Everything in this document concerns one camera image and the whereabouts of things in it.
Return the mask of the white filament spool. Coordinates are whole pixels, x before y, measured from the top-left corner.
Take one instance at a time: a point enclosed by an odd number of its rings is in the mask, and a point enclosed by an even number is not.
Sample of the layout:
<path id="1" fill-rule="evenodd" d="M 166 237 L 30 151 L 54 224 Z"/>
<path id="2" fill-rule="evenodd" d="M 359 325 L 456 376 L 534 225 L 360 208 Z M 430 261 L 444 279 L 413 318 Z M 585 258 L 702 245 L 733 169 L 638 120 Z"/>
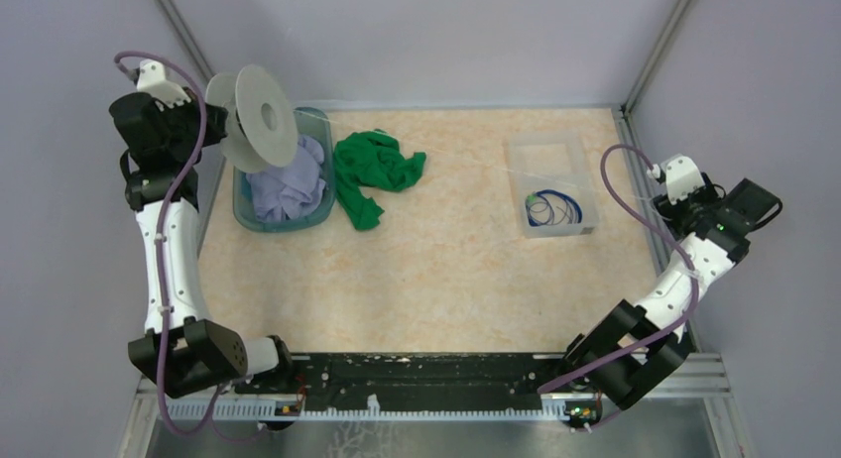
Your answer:
<path id="1" fill-rule="evenodd" d="M 227 112 L 221 152 L 239 171 L 282 168 L 295 158 L 299 131 L 294 109 L 264 67 L 249 64 L 236 73 L 214 75 L 204 99 Z"/>

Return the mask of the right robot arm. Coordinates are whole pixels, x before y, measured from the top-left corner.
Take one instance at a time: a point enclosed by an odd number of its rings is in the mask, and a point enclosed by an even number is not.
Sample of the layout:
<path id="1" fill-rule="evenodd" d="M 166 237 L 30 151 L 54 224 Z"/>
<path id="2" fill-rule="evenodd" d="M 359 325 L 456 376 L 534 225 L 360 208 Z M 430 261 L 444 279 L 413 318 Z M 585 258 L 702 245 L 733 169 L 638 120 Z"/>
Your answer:
<path id="1" fill-rule="evenodd" d="M 628 409 L 686 360 L 685 323 L 716 281 L 743 261 L 749 234 L 782 211 L 782 200 L 744 178 L 721 192 L 706 173 L 683 199 L 662 194 L 654 207 L 676 245 L 653 290 L 621 300 L 588 334 L 579 335 L 558 364 L 560 383 L 572 391 L 589 385 Z"/>

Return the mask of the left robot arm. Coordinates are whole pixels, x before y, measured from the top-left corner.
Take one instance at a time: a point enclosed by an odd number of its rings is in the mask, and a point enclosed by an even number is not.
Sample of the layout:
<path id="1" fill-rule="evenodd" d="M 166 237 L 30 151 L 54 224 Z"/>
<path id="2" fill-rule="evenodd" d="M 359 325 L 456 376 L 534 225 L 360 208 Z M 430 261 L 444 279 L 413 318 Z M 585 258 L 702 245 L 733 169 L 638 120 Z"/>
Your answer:
<path id="1" fill-rule="evenodd" d="M 130 362 L 172 399 L 250 377 L 275 393 L 289 390 L 298 367 L 284 341 L 246 341 L 214 322 L 200 287 L 194 165 L 203 147 L 224 138 L 228 111 L 195 99 L 168 106 L 135 92 L 109 114 L 127 145 L 120 169 L 147 268 L 147 316 L 142 336 L 127 346 Z"/>

